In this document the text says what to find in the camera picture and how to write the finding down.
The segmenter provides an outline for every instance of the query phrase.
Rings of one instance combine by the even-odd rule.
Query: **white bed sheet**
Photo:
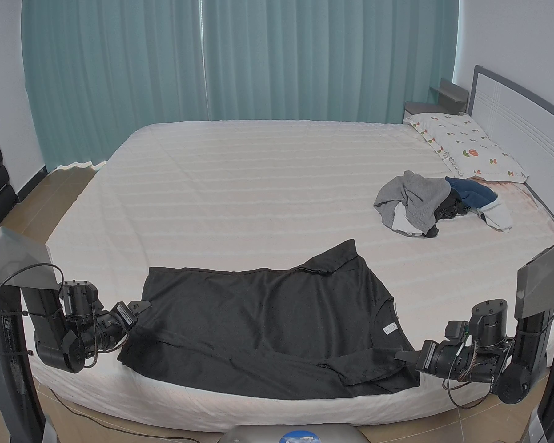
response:
[[[396,299],[415,348],[443,339],[448,320],[474,304],[509,301],[516,272],[554,243],[554,222],[525,187],[496,184],[515,226],[497,232],[475,214],[438,224],[435,239],[385,228],[372,204],[409,169],[447,168],[414,129],[337,122],[181,122],[135,132],[96,174],[51,235],[67,279],[98,287],[105,307],[141,297],[149,266],[288,269],[349,238]],[[32,325],[26,323],[32,345]],[[513,334],[515,320],[508,331]],[[554,352],[554,335],[549,360]],[[145,424],[225,431],[236,424],[382,424],[452,408],[441,380],[393,395],[278,401],[226,395],[148,379],[101,355],[78,374],[31,359],[39,381],[86,407]],[[455,392],[458,402],[487,386]]]

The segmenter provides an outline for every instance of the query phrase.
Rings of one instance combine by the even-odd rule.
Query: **headboard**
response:
[[[525,184],[554,217],[554,105],[481,66],[470,94],[468,114],[524,168]]]

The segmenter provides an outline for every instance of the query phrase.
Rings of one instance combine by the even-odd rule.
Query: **wall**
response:
[[[476,64],[554,104],[554,0],[460,0],[454,82]]]
[[[25,90],[22,0],[0,0],[0,149],[16,192],[43,166]]]

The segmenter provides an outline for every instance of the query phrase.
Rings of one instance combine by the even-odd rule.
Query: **gray sweater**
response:
[[[377,193],[373,206],[382,215],[382,223],[391,228],[398,202],[406,207],[406,219],[426,233],[435,225],[434,211],[450,194],[450,183],[441,177],[425,178],[404,171]]]

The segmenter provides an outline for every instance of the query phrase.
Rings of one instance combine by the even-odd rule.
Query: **teal curtain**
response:
[[[458,0],[23,0],[46,166],[206,119],[400,122],[452,78]]]
[[[23,0],[25,83],[49,170],[136,129],[207,119],[199,0]]]
[[[400,122],[451,80],[458,0],[202,0],[211,119]]]

